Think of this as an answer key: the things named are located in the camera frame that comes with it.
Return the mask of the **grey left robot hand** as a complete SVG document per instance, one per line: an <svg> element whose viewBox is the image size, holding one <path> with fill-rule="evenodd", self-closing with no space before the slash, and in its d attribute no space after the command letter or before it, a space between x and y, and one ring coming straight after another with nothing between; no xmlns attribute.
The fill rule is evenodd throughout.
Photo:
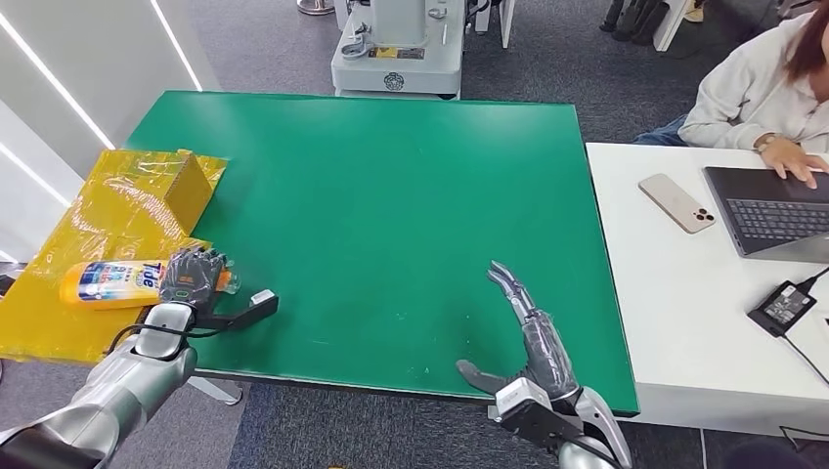
<svg viewBox="0 0 829 469"><path fill-rule="evenodd" d="M197 314L211 313L226 264L226 255L214 248L181 249L166 265L159 284L160 301L189 305Z"/></svg>

